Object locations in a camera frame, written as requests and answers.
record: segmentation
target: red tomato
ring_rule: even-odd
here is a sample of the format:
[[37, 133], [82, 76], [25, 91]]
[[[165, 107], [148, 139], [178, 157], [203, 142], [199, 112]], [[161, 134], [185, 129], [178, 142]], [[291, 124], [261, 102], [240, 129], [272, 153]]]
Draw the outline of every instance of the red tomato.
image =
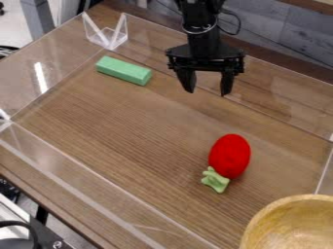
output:
[[237, 134], [228, 134], [215, 143], [209, 164], [221, 176], [235, 179], [247, 170], [251, 157], [252, 148], [245, 138]]

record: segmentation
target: toy tomato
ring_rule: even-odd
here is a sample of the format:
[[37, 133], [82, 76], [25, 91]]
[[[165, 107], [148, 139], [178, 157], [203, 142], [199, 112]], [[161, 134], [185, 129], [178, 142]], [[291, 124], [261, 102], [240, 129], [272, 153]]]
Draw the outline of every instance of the toy tomato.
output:
[[223, 193], [231, 179], [237, 178], [251, 162], [252, 148], [245, 138], [237, 134], [223, 136], [215, 143], [209, 156], [209, 171], [203, 182]]

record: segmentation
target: gray wall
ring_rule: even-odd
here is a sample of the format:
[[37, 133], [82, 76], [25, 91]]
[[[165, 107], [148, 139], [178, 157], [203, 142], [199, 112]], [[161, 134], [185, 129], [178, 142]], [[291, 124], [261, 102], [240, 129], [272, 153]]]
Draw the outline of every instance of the gray wall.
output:
[[333, 16], [276, 0], [229, 0], [225, 6], [244, 29], [333, 66]]

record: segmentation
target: wooden table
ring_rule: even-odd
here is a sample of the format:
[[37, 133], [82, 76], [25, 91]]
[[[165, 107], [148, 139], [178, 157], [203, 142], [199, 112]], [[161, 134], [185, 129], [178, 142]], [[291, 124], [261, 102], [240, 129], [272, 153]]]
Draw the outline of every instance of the wooden table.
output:
[[[117, 24], [112, 5], [90, 12], [100, 26]], [[102, 248], [239, 248], [256, 213], [316, 190], [332, 150], [332, 86], [248, 57], [228, 98], [216, 74], [200, 75], [189, 94], [165, 57], [184, 34], [128, 21], [116, 52], [88, 42], [77, 18], [2, 62], [13, 92], [0, 100], [13, 117], [0, 126], [2, 176]], [[152, 67], [150, 84], [98, 73], [104, 55]], [[23, 70], [10, 74], [15, 65]], [[219, 195], [201, 178], [227, 133], [247, 137], [253, 158]]]

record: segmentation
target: green foam block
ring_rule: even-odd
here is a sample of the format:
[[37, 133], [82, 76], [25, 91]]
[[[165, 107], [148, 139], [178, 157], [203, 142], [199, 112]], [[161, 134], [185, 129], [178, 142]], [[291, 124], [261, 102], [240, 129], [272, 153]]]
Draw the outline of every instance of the green foam block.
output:
[[97, 63], [101, 73], [124, 79], [140, 86], [145, 86], [152, 79], [152, 70], [130, 64], [120, 59], [105, 56]]

